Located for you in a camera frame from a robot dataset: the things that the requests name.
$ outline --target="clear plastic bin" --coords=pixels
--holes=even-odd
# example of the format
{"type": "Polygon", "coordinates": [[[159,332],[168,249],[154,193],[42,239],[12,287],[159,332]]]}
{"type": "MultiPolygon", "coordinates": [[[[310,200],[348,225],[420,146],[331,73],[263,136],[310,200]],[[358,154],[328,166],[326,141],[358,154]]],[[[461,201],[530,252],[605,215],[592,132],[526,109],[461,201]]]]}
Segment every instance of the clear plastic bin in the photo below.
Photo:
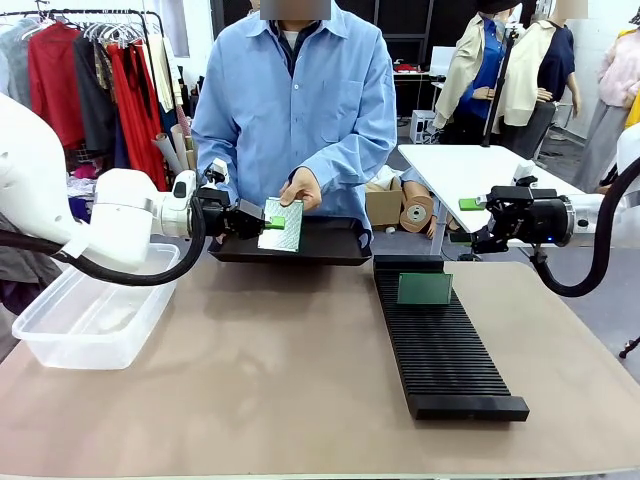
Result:
{"type": "MultiPolygon", "coordinates": [[[[174,245],[152,244],[136,273],[165,272],[179,256],[174,245]]],[[[140,353],[175,288],[114,285],[68,268],[17,318],[13,336],[47,367],[121,370],[140,353]]]]}

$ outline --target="shirt pocket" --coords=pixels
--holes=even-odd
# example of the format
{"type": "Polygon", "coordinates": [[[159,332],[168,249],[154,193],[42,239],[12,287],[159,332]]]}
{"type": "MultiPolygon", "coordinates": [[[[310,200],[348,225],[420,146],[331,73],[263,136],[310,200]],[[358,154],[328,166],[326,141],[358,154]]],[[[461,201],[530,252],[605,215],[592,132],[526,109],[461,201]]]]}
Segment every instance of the shirt pocket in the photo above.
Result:
{"type": "Polygon", "coordinates": [[[337,143],[353,132],[363,89],[363,82],[325,80],[320,128],[320,136],[325,142],[337,143]]]}

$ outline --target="cardboard roll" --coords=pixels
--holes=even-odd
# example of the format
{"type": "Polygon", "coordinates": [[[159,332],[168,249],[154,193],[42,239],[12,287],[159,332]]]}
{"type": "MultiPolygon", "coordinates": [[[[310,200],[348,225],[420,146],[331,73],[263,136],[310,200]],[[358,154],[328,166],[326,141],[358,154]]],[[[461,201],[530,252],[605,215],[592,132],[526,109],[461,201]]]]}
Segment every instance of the cardboard roll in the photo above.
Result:
{"type": "Polygon", "coordinates": [[[404,210],[400,225],[411,233],[421,232],[431,221],[434,202],[429,190],[417,182],[405,182],[402,186],[404,210]]]}

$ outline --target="pink sweater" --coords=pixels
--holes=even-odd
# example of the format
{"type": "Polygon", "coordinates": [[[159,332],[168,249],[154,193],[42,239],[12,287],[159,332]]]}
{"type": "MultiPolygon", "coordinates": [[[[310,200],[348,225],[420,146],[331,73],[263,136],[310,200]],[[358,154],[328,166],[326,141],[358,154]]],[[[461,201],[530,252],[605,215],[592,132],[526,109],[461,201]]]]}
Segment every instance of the pink sweater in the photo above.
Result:
{"type": "Polygon", "coordinates": [[[598,75],[600,99],[612,107],[624,107],[627,94],[640,90],[640,31],[624,35],[607,52],[598,75]]]}

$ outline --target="white wall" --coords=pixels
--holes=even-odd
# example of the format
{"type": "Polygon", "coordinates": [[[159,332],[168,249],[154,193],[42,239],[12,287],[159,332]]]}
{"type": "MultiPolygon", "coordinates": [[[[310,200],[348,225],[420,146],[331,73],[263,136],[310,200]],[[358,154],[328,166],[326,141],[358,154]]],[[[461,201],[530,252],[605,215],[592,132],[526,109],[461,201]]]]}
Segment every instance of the white wall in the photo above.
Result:
{"type": "MultiPolygon", "coordinates": [[[[50,0],[46,8],[57,9],[126,9],[145,10],[151,2],[145,0],[50,0]]],[[[209,0],[185,0],[185,17],[189,35],[190,58],[179,58],[178,65],[184,67],[187,85],[194,85],[207,68],[209,53],[213,45],[211,8],[209,0]]],[[[33,0],[0,0],[0,11],[35,10],[33,0]]]]}
{"type": "Polygon", "coordinates": [[[571,133],[587,137],[598,101],[596,73],[618,34],[634,27],[628,22],[637,13],[639,3],[638,0],[589,0],[589,19],[568,22],[575,37],[576,75],[583,100],[582,115],[571,120],[567,127],[571,133]]]}

